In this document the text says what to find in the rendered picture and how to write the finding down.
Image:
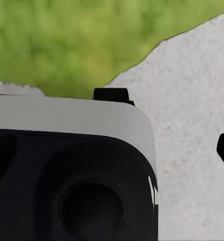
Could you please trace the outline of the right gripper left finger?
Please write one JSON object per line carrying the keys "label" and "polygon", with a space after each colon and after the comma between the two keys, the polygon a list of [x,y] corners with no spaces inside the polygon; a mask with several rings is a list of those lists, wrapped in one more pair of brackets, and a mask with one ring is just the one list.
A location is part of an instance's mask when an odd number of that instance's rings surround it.
{"label": "right gripper left finger", "polygon": [[14,134],[0,137],[0,180],[18,152]]}

